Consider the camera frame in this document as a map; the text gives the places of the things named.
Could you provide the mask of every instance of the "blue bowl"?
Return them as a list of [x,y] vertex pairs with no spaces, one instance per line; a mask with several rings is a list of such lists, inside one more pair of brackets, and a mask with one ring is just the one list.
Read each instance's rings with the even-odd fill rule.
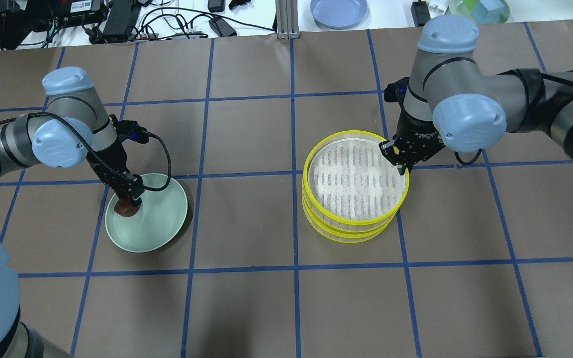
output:
[[366,0],[311,0],[315,22],[329,29],[348,29],[357,25],[368,10]]

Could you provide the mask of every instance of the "metal bracket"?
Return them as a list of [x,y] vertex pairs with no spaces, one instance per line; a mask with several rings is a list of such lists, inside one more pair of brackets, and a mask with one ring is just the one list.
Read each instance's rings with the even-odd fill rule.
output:
[[297,25],[297,0],[276,0],[278,39],[300,38]]

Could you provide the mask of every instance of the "yellow rim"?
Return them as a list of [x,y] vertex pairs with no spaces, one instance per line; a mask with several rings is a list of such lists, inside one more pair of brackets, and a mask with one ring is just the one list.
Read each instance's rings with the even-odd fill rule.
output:
[[350,230],[339,229],[339,227],[332,226],[332,225],[328,224],[327,222],[325,222],[322,218],[320,218],[318,213],[313,211],[313,209],[309,205],[309,202],[305,199],[304,195],[302,195],[302,206],[304,207],[304,210],[307,211],[307,213],[309,215],[311,215],[311,217],[313,218],[313,220],[315,221],[315,223],[318,226],[321,226],[325,229],[328,229],[327,230],[328,232],[330,232],[332,234],[336,234],[337,236],[344,236],[346,234],[348,234],[348,235],[361,235],[362,237],[368,236],[370,234],[376,233],[378,230],[382,229],[382,227],[388,226],[388,224],[390,224],[390,222],[395,217],[393,215],[390,218],[387,218],[384,222],[382,222],[382,224],[380,224],[379,226],[374,227],[372,229],[363,230],[363,231],[357,231],[357,230],[350,231]]
[[372,233],[371,235],[368,235],[364,238],[355,238],[355,239],[351,239],[351,238],[346,238],[346,241],[341,241],[341,240],[337,240],[335,238],[332,238],[332,236],[330,236],[330,232],[325,232],[324,229],[321,229],[320,227],[317,227],[315,224],[313,224],[312,221],[312,217],[310,215],[310,213],[308,212],[307,208],[304,209],[304,215],[307,219],[307,221],[309,222],[309,224],[311,224],[311,227],[317,231],[321,236],[324,236],[325,238],[333,241],[333,242],[337,242],[337,243],[348,243],[348,244],[354,244],[354,243],[363,243],[363,242],[367,242],[368,240],[375,238],[377,235],[379,235],[380,233],[382,233],[384,231],[384,229],[386,229],[388,227],[388,224],[382,226],[380,229],[378,229],[375,233]]
[[342,132],[337,132],[336,134],[331,134],[327,138],[324,138],[322,141],[320,141],[320,143],[318,143],[315,147],[313,147],[313,150],[311,150],[311,153],[309,153],[309,156],[306,157],[306,161],[304,162],[304,171],[302,173],[302,187],[304,188],[304,192],[306,193],[307,197],[310,199],[310,201],[313,203],[313,205],[315,206],[316,209],[320,210],[320,212],[323,213],[325,216],[330,217],[333,220],[340,222],[341,224],[355,225],[355,226],[365,226],[365,225],[377,224],[378,222],[381,222],[385,218],[394,215],[396,213],[396,211],[398,211],[401,204],[404,202],[405,197],[408,193],[408,185],[410,183],[410,176],[408,175],[408,170],[406,170],[406,172],[404,173],[405,188],[404,188],[404,193],[402,194],[401,200],[396,204],[396,206],[394,206],[390,211],[388,211],[384,215],[382,215],[380,217],[372,218],[369,220],[351,220],[351,219],[339,217],[339,216],[335,215],[334,213],[331,213],[326,208],[324,208],[324,206],[322,206],[320,204],[320,202],[318,202],[315,199],[315,197],[311,191],[311,188],[309,186],[309,179],[308,179],[307,173],[309,172],[309,165],[311,164],[312,157],[321,149],[321,147],[323,147],[324,145],[327,145],[328,141],[332,140],[334,137],[342,136],[342,135],[346,135],[346,134],[361,134],[364,136],[370,136],[370,137],[376,138],[377,140],[380,140],[380,141],[385,140],[381,136],[378,136],[375,133],[371,133],[371,132],[367,132],[367,131],[342,131]]

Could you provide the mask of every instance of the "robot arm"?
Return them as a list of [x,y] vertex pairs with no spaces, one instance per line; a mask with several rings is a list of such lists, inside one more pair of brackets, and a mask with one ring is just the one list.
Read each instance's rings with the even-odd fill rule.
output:
[[467,18],[434,18],[421,34],[410,78],[386,89],[384,99],[402,111],[396,135],[380,149],[401,173],[443,147],[486,149],[505,132],[544,131],[573,159],[573,71],[484,76],[472,54],[478,36]]
[[122,142],[130,138],[147,143],[149,133],[136,122],[118,122],[108,116],[81,68],[52,71],[44,77],[43,86],[49,96],[46,112],[0,122],[0,177],[38,163],[71,168],[87,158],[101,181],[120,198],[114,210],[123,216],[134,215],[145,187],[141,177],[127,169]]

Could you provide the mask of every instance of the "sticker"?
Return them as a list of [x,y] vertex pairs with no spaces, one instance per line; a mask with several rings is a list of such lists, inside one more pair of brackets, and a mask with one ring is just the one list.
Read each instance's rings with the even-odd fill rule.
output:
[[72,3],[72,6],[70,7],[70,12],[76,13],[80,11],[88,11],[91,8],[92,8],[92,0],[77,1]]

